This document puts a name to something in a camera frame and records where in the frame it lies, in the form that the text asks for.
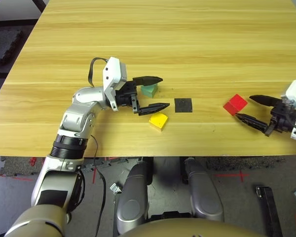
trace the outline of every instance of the wooden table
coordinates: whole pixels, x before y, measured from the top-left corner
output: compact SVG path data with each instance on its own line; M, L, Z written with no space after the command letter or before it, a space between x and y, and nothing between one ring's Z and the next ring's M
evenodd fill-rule
M279 97L296 79L290 0L51 0L0 91L0 155L50 152L95 56L119 58L129 79L164 79L153 99L139 96L141 106L171 103L162 132L130 108L100 113L98 156L296 154L289 133L266 137L222 107L239 93L249 101L242 112L269 122L270 108L248 97ZM193 113L175 113L174 98L192 98ZM95 147L90 139L87 157Z

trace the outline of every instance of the black square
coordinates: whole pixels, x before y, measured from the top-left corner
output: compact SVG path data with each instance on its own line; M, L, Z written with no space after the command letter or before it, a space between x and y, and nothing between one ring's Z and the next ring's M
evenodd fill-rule
M175 98L174 99L176 113L192 113L192 99L191 98Z

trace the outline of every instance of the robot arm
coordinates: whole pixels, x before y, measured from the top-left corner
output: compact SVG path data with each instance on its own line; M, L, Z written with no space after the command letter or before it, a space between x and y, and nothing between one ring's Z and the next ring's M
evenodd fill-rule
M266 95L252 95L250 99L259 104L273 107L269 124L257 120L246 114L236 116L247 125L269 136L274 130L278 132L291 132L291 138L296 140L296 80L292 82L281 99Z
M132 106L139 115L152 114L169 104L156 103L140 108L136 86L155 84L157 77L134 78L126 81L126 66L117 58L104 59L103 86L84 87L73 96L72 105L64 113L52 150L35 184L31 205L13 224L5 236L64 236L66 214L73 211L79 201L84 177L80 171L87 141L101 110L118 106Z

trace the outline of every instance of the floor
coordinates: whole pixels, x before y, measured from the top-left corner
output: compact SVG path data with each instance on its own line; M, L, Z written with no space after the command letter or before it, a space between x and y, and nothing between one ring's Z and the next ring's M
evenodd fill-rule
M197 158L205 167L208 158ZM124 183L136 159L106 161L99 169L107 180L107 201L101 219L99 237L112 236L113 193L109 189L114 182ZM178 210L191 212L188 186L181 182L179 158L155 158L156 174L148 186L149 215L164 211ZM273 167L239 170L208 170L222 199L225 222L266 234L259 199L254 192L254 184L264 184L273 190L277 211L285 237L296 237L296 157L287 157ZM98 174L93 183L93 171L84 170L87 191L82 204L73 212L68 224L66 237L88 237L95 233L95 224L101 207L103 183ZM37 175L16 177L0 176L0 234L6 232L16 218L30 207L31 192Z

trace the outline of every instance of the green block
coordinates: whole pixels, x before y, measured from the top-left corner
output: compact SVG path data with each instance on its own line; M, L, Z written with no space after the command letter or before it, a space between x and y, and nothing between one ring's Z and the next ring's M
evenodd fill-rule
M158 85L157 84L153 84L153 85L146 85L141 87L142 89L142 94L144 94L145 96L148 96L150 98L153 98L154 94L156 93L157 89L158 89Z

